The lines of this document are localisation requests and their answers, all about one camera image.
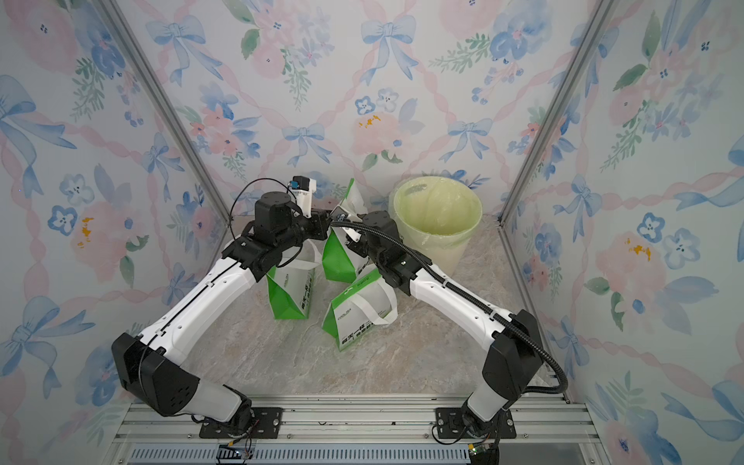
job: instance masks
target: black cable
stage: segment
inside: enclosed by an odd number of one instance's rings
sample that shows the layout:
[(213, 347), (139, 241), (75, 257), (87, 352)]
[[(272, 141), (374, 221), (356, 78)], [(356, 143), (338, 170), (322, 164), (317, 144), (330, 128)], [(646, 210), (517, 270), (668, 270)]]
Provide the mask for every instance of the black cable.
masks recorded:
[(465, 289), (460, 288), (459, 286), (453, 284), (451, 281), (446, 281), (443, 276), (439, 275), (439, 273), (434, 271), (434, 269), (432, 269), (431, 266), (429, 266), (428, 263), (419, 256), (417, 251), (415, 251), (414, 249), (400, 242), (398, 238), (392, 237), (391, 235), (386, 234), (385, 232), (380, 231), (377, 228), (373, 228), (371, 226), (363, 225), (357, 222), (333, 221), (330, 223), (330, 227), (352, 228), (357, 231), (364, 231), (366, 233), (379, 236), (382, 239), (389, 240), (396, 246), (402, 248), (409, 255), (411, 255), (421, 265), (421, 267), (424, 268), (426, 272), (429, 273), (435, 280), (439, 281), (442, 284), (445, 284), (447, 289), (453, 291), (455, 294), (461, 296), (466, 301), (480, 308), (486, 314), (488, 315), (493, 314), (494, 319), (498, 321), (502, 326), (504, 326), (504, 328), (509, 330), (513, 335), (519, 338), (526, 345), (530, 346), (530, 348), (534, 350), (535, 353), (537, 353), (540, 359), (542, 359), (543, 362), (547, 363), (548, 366), (550, 366), (553, 369), (553, 371), (556, 374), (556, 377), (558, 378), (558, 386), (551, 386), (551, 387), (527, 386), (525, 388), (525, 392), (538, 392), (542, 394), (562, 394), (566, 391), (566, 389), (568, 389), (568, 378), (566, 377), (565, 372), (563, 371), (563, 368), (561, 368), (558, 362), (556, 362), (555, 359), (548, 352), (546, 352), (542, 347), (540, 347), (530, 336), (525, 334), (511, 321), (499, 315), (498, 312), (494, 312), (492, 308), (484, 304), (480, 299), (476, 298), (474, 295), (470, 294)]
[(432, 425), (432, 437), (434, 438), (435, 441), (437, 441), (442, 446), (451, 446), (452, 444), (456, 444), (456, 443), (460, 442), (460, 440), (463, 438), (463, 436), (465, 436), (465, 428), (462, 428), (460, 430), (460, 434), (458, 435), (457, 439), (455, 439), (451, 443), (443, 443), (442, 441), (440, 441), (439, 439), (437, 439), (437, 435), (434, 434), (434, 429), (436, 427), (437, 427), (437, 425)]
[(501, 451), (498, 448), (498, 444), (501, 442), (501, 417), (504, 413), (503, 409), (499, 409), (493, 418), (494, 425), (496, 425), (496, 433), (493, 437), (493, 445), (491, 446), (493, 450), (493, 465), (498, 465), (498, 462), (501, 460)]
[(237, 194), (237, 196), (235, 197), (235, 200), (233, 201), (233, 205), (230, 207), (230, 214), (229, 214), (230, 217), (228, 218), (228, 226), (230, 227), (230, 233), (233, 235), (233, 240), (237, 239), (237, 237), (235, 237), (235, 231), (233, 231), (233, 229), (232, 229), (232, 222), (233, 222), (232, 211), (235, 209), (235, 204), (237, 204), (237, 201), (240, 198), (240, 196), (242, 196), (243, 193), (246, 191), (246, 189), (248, 189), (248, 186), (250, 186), (251, 184), (253, 184), (255, 182), (259, 182), (259, 181), (273, 181), (273, 182), (278, 182), (279, 184), (281, 184), (286, 189), (287, 193), (292, 194), (292, 197), (294, 197), (295, 198), (295, 201), (297, 201), (297, 196), (295, 195), (294, 192), (292, 192), (289, 189), (289, 186), (286, 185), (286, 184), (284, 184), (282, 181), (279, 181), (278, 179), (274, 179), (274, 178), (258, 178), (258, 179), (254, 179), (253, 181), (249, 182)]
[(277, 268), (282, 268), (283, 266), (289, 265), (297, 256), (302, 252), (302, 245), (304, 243), (300, 244), (300, 250), (297, 251), (296, 254), (292, 255), (292, 258), (288, 259), (286, 262), (282, 263), (281, 265), (277, 265)]

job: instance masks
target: ventilation grille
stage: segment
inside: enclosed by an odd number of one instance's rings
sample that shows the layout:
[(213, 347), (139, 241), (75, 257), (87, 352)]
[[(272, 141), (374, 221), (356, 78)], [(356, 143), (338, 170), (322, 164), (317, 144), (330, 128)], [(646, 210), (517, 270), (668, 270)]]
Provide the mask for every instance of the ventilation grille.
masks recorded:
[(261, 464), (468, 464), (465, 448), (412, 445), (259, 446), (251, 462)]
[(225, 464), (243, 462), (240, 452), (218, 449), (217, 444), (135, 444), (127, 463), (214, 464), (217, 458)]
[(170, 398), (170, 407), (174, 412), (179, 411), (183, 408), (184, 404), (188, 404), (188, 401), (191, 400), (191, 397), (191, 386), (179, 388), (178, 391), (174, 392), (173, 396)]
[[(406, 444), (257, 445), (252, 464), (469, 464), (465, 446)], [(242, 450), (216, 444), (136, 444), (129, 464), (241, 464)]]

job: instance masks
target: floral wallpaper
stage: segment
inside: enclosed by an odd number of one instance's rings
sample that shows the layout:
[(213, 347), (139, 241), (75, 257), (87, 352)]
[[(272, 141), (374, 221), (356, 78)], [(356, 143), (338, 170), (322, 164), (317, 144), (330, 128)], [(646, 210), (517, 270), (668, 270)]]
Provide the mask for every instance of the floral wallpaper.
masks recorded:
[(507, 225), (614, 465), (744, 464), (743, 19), (620, 0)]
[[(477, 190), (491, 214), (594, 5), (120, 2), (228, 205), (257, 177), (315, 173), (318, 205), (337, 202), (354, 178), (372, 208), (386, 208), (397, 182), (437, 174)], [(568, 138), (555, 144), (575, 150)], [(273, 187), (257, 183), (238, 212), (251, 214), (262, 189)]]
[(0, 462), (97, 463), (132, 401), (111, 343), (225, 226), (89, 3), (0, 5)]

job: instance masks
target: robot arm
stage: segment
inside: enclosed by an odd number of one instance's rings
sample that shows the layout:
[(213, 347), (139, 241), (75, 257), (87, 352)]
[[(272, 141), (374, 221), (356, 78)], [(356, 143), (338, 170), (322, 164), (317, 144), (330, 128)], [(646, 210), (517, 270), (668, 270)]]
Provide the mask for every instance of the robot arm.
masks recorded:
[[(522, 395), (542, 365), (534, 317), (524, 310), (514, 315), (457, 285), (427, 257), (400, 242), (395, 221), (384, 211), (351, 216), (338, 209), (310, 209), (314, 184), (301, 176), (292, 180), (297, 203), (286, 193), (263, 194), (256, 202), (255, 221), (194, 289), (140, 335), (117, 338), (112, 351), (122, 386), (161, 415), (195, 414), (235, 436), (244, 433), (254, 421), (251, 400), (228, 386), (199, 379), (180, 364), (238, 295), (273, 266), (282, 266), (283, 252), (307, 239), (327, 239), (333, 226), (352, 232), (347, 247), (369, 256), (388, 284), (441, 311), (488, 352), (483, 381), (463, 405), (470, 432), (485, 434), (499, 409)], [(355, 221), (338, 221), (341, 218)]]

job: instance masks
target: yellow-green trash bin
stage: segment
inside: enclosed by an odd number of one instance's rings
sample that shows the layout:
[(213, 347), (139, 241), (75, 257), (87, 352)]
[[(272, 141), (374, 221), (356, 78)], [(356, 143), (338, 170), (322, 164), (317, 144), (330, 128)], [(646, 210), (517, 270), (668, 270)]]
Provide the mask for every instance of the yellow-green trash bin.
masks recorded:
[(390, 194), (390, 215), (403, 242), (451, 275), (462, 258), (483, 205), (466, 185), (454, 179), (422, 176)]

